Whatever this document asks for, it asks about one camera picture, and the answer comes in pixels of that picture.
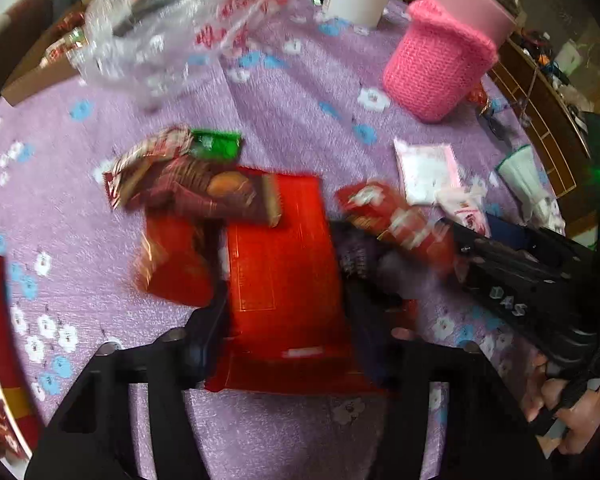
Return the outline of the right hand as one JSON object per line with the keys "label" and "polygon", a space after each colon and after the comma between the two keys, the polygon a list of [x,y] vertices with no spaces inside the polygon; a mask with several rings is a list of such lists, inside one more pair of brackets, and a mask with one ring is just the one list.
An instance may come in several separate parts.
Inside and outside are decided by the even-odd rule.
{"label": "right hand", "polygon": [[[535,352],[529,366],[526,391],[520,405],[528,422],[532,422],[541,408],[554,408],[567,383],[546,377],[547,357],[542,353]],[[538,437],[545,457],[549,458],[555,450],[567,455],[581,453],[600,426],[600,386],[596,390],[586,390],[576,404],[561,408],[555,415],[568,431],[562,437]]]}

